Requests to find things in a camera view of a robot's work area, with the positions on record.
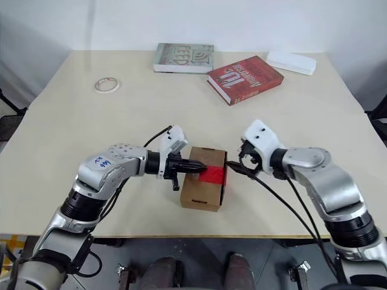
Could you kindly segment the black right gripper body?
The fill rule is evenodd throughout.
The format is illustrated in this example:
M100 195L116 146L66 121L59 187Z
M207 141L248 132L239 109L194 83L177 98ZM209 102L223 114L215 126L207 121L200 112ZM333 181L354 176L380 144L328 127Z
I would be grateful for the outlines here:
M254 168L249 168L244 165L243 159L245 157L250 157L250 162L255 165ZM242 169L253 176L257 176L262 171L262 158L259 153L255 150L255 147L252 143L247 140L242 140L242 145L240 147L240 152L238 155L239 163Z

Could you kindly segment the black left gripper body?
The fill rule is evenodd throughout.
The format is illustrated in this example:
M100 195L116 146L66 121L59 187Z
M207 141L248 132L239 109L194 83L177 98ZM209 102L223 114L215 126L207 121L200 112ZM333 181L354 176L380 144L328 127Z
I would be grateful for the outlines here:
M173 191L179 191L178 174L184 173L184 168L180 159L167 159L164 170L164 179L172 182Z

